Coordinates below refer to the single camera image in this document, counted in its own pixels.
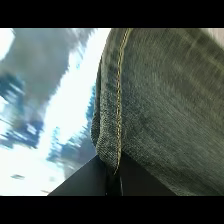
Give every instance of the black object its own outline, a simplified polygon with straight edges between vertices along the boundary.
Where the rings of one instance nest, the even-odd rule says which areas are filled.
[[[175,196],[144,168],[123,153],[119,172],[111,176],[95,156],[49,196]]]

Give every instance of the denim fabric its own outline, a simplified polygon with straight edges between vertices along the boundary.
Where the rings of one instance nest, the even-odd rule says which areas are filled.
[[[224,195],[224,52],[200,29],[112,29],[92,140],[126,152],[177,195]]]

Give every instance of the denim jeans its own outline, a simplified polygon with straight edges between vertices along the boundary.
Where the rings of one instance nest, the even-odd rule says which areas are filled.
[[[91,135],[114,173],[123,151],[177,195],[224,195],[223,50],[196,28],[112,29]]]

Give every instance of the blurry background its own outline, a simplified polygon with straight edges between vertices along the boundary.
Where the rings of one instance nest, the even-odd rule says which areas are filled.
[[[110,29],[0,28],[0,195],[47,195],[95,155],[95,80]]]

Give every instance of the yellow stitching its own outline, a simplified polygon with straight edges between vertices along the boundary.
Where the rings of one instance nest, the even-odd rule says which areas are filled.
[[[124,38],[122,40],[120,49],[119,49],[119,58],[118,58],[118,71],[117,71],[117,117],[116,117],[116,123],[117,123],[117,166],[116,170],[114,172],[114,175],[116,174],[119,164],[120,164],[120,158],[121,158],[121,61],[123,57],[123,51],[125,44],[127,43],[127,37],[131,29],[127,29],[124,34]]]

